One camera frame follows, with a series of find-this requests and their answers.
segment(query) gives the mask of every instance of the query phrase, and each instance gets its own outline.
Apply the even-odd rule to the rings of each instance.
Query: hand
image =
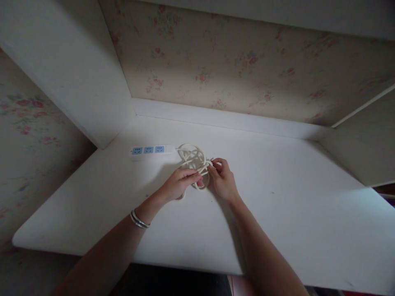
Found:
[[[202,179],[202,175],[194,169],[176,169],[154,194],[161,196],[165,202],[169,202],[179,198],[193,183],[202,186]]]
[[[230,171],[228,162],[225,159],[216,158],[212,163],[214,166],[209,166],[208,170],[211,177],[213,177],[217,194],[228,202],[239,199],[235,177]]]

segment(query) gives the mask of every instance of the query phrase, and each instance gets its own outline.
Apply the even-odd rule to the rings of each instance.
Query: forearm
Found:
[[[150,224],[164,204],[153,194],[135,212]],[[107,295],[132,261],[144,232],[126,216],[89,250],[53,295]]]
[[[240,197],[230,202],[242,243],[247,274],[259,295],[308,295],[291,266],[263,232]]]

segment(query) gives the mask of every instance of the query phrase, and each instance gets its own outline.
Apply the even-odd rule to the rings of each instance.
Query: floral wallpaper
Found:
[[[134,97],[330,126],[395,83],[395,42],[99,2]]]
[[[49,294],[75,258],[19,250],[11,239],[96,147],[1,50],[0,123],[0,294]],[[47,288],[33,290],[38,279]]]

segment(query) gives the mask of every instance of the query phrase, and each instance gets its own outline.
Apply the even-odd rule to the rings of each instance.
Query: dark clothing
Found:
[[[131,264],[110,295],[232,296],[232,293],[226,275]]]

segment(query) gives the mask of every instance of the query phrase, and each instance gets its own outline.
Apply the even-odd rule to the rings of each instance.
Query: person's left hand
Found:
[[[194,169],[176,169],[156,193],[169,202],[179,198],[193,183],[202,186],[202,179],[202,175]]]

